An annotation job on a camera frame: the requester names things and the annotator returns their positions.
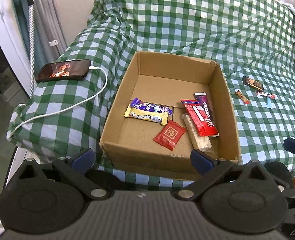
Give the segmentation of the black gold chocolate packet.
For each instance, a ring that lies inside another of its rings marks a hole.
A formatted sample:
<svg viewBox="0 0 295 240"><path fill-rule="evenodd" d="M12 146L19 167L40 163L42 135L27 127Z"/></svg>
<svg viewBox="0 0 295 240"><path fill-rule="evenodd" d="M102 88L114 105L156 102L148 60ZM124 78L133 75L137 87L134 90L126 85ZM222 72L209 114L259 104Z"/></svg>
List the black gold chocolate packet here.
<svg viewBox="0 0 295 240"><path fill-rule="evenodd" d="M260 83L259 81L251 79L251 78L249 78L247 76L243 76L242 82L243 82L244 85L247 85L247 86L249 86L249 87L251 87L251 88L253 88L253 89L255 89L255 90L259 91L259 92L264 92L263 84Z"/></svg>

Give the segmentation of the red black small bar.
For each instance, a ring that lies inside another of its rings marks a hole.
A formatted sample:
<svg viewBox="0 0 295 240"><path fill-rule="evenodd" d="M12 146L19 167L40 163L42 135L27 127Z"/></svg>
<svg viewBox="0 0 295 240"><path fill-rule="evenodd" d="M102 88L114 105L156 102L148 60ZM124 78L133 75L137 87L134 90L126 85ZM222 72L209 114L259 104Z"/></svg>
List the red black small bar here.
<svg viewBox="0 0 295 240"><path fill-rule="evenodd" d="M261 91L256 91L256 95L260 95L260 96L264 96L270 99L275 99L275 95L274 94L269 94L266 92L261 92Z"/></svg>

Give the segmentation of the clear pack of yellow puffs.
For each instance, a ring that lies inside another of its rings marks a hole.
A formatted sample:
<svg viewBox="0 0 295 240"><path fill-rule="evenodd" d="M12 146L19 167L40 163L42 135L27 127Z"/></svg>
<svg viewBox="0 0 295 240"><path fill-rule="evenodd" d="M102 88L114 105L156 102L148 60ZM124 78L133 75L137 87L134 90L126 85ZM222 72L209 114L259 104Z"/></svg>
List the clear pack of yellow puffs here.
<svg viewBox="0 0 295 240"><path fill-rule="evenodd" d="M213 159L218 159L218 153L215 152L209 137L202 137L199 135L197 127L190 115L188 115L188 113L185 113L181 116L181 119L185 123L193 147L201 150Z"/></svg>

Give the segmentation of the blue stick packet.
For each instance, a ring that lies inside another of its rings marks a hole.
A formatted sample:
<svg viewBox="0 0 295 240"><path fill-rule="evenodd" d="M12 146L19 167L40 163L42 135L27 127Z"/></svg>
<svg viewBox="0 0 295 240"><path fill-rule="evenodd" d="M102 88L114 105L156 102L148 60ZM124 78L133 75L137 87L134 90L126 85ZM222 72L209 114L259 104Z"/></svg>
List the blue stick packet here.
<svg viewBox="0 0 295 240"><path fill-rule="evenodd" d="M272 109L272 100L271 100L271 98L266 99L266 106L267 106L267 108Z"/></svg>

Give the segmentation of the green white checkered cloth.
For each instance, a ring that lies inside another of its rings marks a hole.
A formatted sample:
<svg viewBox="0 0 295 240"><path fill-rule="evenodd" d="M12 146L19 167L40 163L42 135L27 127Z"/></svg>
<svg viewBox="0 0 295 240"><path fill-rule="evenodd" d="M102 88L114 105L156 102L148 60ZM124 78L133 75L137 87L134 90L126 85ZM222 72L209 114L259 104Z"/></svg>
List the green white checkered cloth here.
<svg viewBox="0 0 295 240"><path fill-rule="evenodd" d="M216 61L233 96L241 159L279 161L295 176L295 17L274 0L95 0L86 28L60 61L88 59L95 70L81 81L39 84L14 110L7 140L43 161L95 148L108 110L137 51ZM263 84L267 97L244 85Z"/></svg>

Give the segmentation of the long red snack pack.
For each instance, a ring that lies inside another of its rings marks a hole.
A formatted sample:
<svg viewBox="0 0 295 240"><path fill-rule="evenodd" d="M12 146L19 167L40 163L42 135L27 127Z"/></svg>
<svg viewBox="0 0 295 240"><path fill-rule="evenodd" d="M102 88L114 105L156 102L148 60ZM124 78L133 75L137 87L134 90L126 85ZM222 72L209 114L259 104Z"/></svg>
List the long red snack pack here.
<svg viewBox="0 0 295 240"><path fill-rule="evenodd" d="M201 137L218 137L219 132L197 100L181 100Z"/></svg>

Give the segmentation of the brown cardboard box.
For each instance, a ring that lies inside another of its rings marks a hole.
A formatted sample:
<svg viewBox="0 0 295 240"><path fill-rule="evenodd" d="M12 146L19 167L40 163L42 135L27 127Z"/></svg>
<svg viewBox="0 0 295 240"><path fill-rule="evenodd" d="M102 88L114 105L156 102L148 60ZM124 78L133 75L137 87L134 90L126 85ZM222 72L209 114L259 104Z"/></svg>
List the brown cardboard box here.
<svg viewBox="0 0 295 240"><path fill-rule="evenodd" d="M125 117L134 99L172 109L170 120L184 126L183 100L196 92L208 96L219 135L210 139L214 156L241 161L233 102L220 65L212 60L137 51L120 83L103 128L100 148L117 170L172 179L196 180L190 162L193 145L188 133L169 150L154 141L163 129L156 122Z"/></svg>

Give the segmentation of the purple chocolate bar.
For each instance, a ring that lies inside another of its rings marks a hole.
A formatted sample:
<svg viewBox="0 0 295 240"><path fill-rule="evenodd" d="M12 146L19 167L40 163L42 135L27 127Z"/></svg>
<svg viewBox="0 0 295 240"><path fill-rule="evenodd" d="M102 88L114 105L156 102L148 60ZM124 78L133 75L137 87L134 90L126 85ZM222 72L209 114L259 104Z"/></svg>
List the purple chocolate bar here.
<svg viewBox="0 0 295 240"><path fill-rule="evenodd" d="M172 115L173 113L173 110L170 109L169 107L158 105L155 103L143 102L139 100L138 98L135 98L131 102L130 107L143 110L143 111L153 112L153 113L168 113L168 115Z"/></svg>

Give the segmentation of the black smartphone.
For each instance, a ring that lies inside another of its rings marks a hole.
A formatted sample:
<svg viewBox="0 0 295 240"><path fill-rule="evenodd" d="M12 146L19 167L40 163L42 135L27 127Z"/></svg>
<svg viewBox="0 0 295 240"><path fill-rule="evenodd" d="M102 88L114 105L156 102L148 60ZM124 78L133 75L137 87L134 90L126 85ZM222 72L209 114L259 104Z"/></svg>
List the black smartphone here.
<svg viewBox="0 0 295 240"><path fill-rule="evenodd" d="M90 60L74 60L45 64L35 76L37 83L61 80L82 80L91 66Z"/></svg>

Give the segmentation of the grey curtain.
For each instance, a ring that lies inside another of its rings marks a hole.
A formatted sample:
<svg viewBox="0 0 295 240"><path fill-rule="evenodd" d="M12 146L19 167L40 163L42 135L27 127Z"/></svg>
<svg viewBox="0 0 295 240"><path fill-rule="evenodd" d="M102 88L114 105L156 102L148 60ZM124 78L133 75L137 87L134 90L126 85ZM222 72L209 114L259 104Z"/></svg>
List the grey curtain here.
<svg viewBox="0 0 295 240"><path fill-rule="evenodd" d="M12 1L25 50L30 53L28 0ZM35 70L54 62L67 48L55 0L34 0L34 46Z"/></svg>

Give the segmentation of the brown orange small bar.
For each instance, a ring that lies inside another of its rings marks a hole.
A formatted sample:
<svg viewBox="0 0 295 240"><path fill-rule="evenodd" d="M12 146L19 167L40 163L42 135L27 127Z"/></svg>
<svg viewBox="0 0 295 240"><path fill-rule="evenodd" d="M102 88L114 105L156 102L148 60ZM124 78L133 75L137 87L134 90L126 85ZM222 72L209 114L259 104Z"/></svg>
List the brown orange small bar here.
<svg viewBox="0 0 295 240"><path fill-rule="evenodd" d="M250 100L240 90L237 90L235 94L245 105L250 104Z"/></svg>

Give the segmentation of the purple silver snack tube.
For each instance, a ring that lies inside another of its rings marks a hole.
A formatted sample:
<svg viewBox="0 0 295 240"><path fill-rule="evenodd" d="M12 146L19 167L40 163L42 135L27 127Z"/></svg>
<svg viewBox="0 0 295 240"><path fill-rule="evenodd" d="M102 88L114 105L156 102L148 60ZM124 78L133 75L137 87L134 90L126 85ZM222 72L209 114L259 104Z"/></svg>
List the purple silver snack tube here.
<svg viewBox="0 0 295 240"><path fill-rule="evenodd" d="M201 113L199 112L197 106L194 106L193 107L194 112L198 116L199 120L201 120L201 121L211 120L212 127L214 127L214 119L213 119L212 111L210 109L210 105L209 105L209 102L208 102L207 93L199 92L199 93L195 93L194 96L195 96L196 100L198 101L199 106L201 106L203 108L203 111L207 115L206 118L203 117L201 115Z"/></svg>

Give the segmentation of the yellow chocolate bar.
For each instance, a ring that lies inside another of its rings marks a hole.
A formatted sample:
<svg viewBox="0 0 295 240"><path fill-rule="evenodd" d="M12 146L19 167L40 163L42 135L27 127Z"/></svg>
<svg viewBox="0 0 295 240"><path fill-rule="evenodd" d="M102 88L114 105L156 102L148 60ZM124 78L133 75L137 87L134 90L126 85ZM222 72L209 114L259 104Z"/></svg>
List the yellow chocolate bar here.
<svg viewBox="0 0 295 240"><path fill-rule="evenodd" d="M156 122L161 125L167 125L168 121L168 112L150 112L150 111L145 111L145 110L140 110L134 107L131 107L128 105L126 112L124 113L124 117L126 118L135 118L139 120L145 120L145 121L150 121L150 122Z"/></svg>

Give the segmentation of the small red sachet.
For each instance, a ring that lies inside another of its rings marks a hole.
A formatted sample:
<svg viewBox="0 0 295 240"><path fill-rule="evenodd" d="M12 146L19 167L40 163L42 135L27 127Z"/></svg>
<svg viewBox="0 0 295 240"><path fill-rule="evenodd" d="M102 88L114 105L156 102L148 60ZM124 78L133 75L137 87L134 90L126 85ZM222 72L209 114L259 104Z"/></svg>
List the small red sachet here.
<svg viewBox="0 0 295 240"><path fill-rule="evenodd" d="M162 131L153 138L153 141L170 151L173 151L185 132L186 128L180 126L172 120L169 120Z"/></svg>

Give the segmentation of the white window frame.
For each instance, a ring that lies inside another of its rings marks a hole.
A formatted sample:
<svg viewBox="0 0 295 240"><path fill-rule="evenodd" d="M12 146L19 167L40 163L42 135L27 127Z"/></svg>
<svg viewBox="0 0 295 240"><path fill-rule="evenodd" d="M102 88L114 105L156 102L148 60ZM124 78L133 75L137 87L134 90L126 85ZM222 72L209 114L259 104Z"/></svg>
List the white window frame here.
<svg viewBox="0 0 295 240"><path fill-rule="evenodd" d="M18 82L30 93L30 60L12 0L0 0L0 46Z"/></svg>

